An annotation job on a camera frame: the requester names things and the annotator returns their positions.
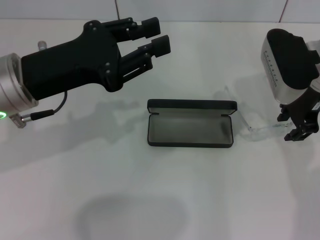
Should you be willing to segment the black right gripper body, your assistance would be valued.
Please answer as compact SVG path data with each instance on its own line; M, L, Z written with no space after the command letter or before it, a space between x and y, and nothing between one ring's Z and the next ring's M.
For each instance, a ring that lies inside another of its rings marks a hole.
M305 117L313 107L320 100L320 93L313 88L309 87L307 90L295 101L290 104L291 106L291 120L296 127L304 124Z

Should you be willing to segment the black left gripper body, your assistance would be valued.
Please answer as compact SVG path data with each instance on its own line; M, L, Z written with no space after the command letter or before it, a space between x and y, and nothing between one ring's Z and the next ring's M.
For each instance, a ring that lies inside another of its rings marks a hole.
M93 20L76 39L22 57L23 84L36 100L87 84L116 92L123 87L119 62L116 38Z

